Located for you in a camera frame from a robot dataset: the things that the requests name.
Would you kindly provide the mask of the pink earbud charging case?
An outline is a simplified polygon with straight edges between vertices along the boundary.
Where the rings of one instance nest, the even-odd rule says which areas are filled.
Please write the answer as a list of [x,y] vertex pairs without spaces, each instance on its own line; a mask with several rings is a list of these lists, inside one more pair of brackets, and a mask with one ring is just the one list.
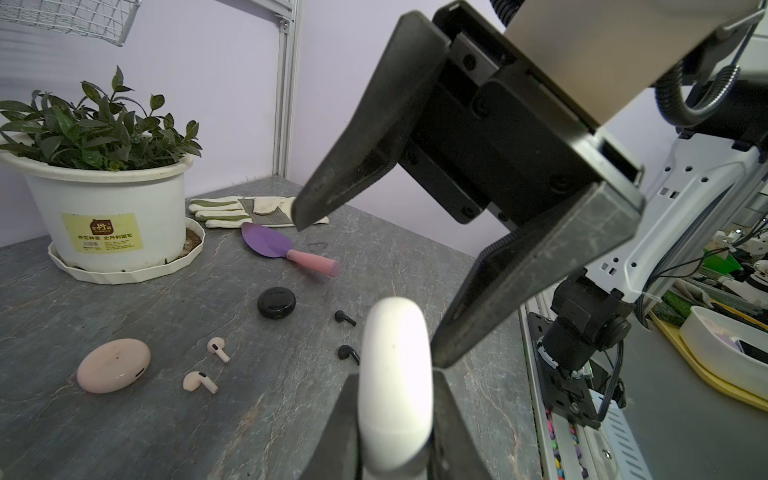
[[134,383],[148,369],[149,347],[142,341],[123,338],[91,351],[76,372],[78,385],[92,394],[112,393]]

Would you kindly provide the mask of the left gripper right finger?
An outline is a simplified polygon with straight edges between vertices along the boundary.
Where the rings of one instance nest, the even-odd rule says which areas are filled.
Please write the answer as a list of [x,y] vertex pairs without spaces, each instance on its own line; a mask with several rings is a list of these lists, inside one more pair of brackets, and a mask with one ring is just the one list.
[[491,479],[443,372],[433,371],[433,431],[427,478]]

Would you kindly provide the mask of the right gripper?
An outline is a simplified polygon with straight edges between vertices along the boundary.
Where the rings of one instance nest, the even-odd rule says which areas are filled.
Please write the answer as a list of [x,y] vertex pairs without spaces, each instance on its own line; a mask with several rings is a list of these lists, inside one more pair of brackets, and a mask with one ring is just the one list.
[[625,243],[640,174],[464,1],[402,15],[346,129],[295,199],[298,230],[399,162],[457,222],[515,231],[477,257],[431,340],[448,368],[522,303]]

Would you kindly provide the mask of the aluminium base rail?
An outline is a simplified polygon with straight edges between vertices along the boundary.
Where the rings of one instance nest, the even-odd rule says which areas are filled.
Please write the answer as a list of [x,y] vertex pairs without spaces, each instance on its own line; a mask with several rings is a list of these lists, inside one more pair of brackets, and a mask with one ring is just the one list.
[[650,470],[626,417],[612,402],[598,429],[583,427],[544,404],[543,382],[535,363],[535,340],[543,328],[534,321],[554,318],[553,286],[535,294],[519,308],[533,416],[544,479],[649,479]]

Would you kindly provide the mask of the black earbud charging case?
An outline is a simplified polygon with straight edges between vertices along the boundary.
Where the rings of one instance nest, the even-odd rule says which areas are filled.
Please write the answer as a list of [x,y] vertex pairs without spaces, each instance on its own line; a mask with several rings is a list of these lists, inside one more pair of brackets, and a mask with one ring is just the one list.
[[285,287],[270,287],[258,297],[259,313],[271,320],[280,320],[289,316],[296,308],[295,294]]

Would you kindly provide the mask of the white plastic tray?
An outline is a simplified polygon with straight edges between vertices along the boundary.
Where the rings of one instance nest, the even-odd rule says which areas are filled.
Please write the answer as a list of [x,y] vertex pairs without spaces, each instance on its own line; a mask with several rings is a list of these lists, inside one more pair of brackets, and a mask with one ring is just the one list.
[[693,306],[679,330],[705,370],[767,400],[767,332],[713,310]]

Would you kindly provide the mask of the pink earbud one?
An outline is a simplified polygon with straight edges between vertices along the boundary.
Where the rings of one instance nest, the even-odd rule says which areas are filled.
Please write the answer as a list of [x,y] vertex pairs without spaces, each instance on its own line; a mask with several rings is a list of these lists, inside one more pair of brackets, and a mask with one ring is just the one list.
[[184,376],[182,388],[185,391],[193,392],[200,387],[204,387],[211,394],[218,392],[218,386],[203,372],[191,371]]

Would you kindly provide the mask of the black earbud one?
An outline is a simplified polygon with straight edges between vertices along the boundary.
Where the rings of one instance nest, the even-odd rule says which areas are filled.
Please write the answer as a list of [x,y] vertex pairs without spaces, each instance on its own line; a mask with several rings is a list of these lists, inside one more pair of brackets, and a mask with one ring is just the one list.
[[343,310],[337,310],[334,313],[334,319],[338,323],[348,323],[351,326],[356,326],[357,322],[351,318],[349,315],[347,315]]

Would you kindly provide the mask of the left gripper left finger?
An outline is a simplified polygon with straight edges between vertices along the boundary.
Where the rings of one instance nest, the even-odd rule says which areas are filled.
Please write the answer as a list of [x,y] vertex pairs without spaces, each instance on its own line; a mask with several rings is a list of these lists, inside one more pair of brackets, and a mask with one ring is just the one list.
[[363,478],[357,415],[358,386],[358,374],[351,374],[345,380],[319,443],[300,475],[301,480]]

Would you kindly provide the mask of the potted green plant white pot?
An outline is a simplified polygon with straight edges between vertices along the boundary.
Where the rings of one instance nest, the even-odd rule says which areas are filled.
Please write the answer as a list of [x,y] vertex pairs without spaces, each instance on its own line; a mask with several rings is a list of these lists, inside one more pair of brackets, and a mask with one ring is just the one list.
[[1,103],[1,160],[20,172],[51,238],[49,257],[73,278],[101,285],[173,274],[201,253],[202,227],[186,215],[184,175],[202,153],[200,125],[175,124],[154,94],[130,98],[81,84],[78,102],[36,90]]

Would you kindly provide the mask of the beige gardening glove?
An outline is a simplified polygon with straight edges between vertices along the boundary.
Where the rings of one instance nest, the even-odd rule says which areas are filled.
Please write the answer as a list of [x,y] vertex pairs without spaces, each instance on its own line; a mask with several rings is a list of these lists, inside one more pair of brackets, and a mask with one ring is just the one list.
[[294,227],[291,209],[295,197],[226,196],[192,199],[188,211],[209,229],[237,229],[245,223],[264,227]]

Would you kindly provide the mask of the white earbud charging case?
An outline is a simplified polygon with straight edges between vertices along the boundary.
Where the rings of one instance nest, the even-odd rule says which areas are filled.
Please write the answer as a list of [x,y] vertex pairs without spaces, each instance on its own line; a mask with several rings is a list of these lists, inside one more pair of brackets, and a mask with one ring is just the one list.
[[433,430],[432,360],[420,307],[403,297],[375,303],[365,321],[357,423],[363,465],[379,479],[417,475]]

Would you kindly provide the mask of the pink earbud two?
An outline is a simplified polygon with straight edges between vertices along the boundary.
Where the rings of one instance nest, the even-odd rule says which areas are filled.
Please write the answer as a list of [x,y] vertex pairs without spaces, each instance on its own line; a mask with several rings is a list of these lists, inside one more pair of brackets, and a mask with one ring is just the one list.
[[213,337],[207,343],[207,350],[216,355],[223,363],[228,364],[231,361],[230,356],[224,351],[226,341],[222,337]]

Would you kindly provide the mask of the black earbud two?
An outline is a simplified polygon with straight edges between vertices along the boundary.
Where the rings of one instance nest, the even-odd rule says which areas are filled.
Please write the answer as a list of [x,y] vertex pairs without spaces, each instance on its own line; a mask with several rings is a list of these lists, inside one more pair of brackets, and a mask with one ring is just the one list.
[[337,357],[340,360],[352,359],[357,365],[360,364],[360,356],[350,345],[341,345],[337,349]]

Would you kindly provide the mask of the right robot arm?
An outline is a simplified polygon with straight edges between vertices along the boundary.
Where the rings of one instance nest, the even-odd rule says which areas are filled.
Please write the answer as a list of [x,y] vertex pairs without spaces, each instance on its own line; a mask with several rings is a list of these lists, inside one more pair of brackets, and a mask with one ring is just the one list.
[[[699,146],[726,156],[684,162]],[[478,255],[432,339],[446,368],[515,308],[556,284],[550,327],[534,331],[544,404],[591,428],[582,367],[621,348],[658,264],[708,209],[733,193],[758,149],[684,129],[657,193],[634,198],[638,167],[566,117],[529,62],[469,4],[432,19],[403,15],[346,130],[292,207],[306,228],[403,167],[458,222],[496,213],[506,236]]]

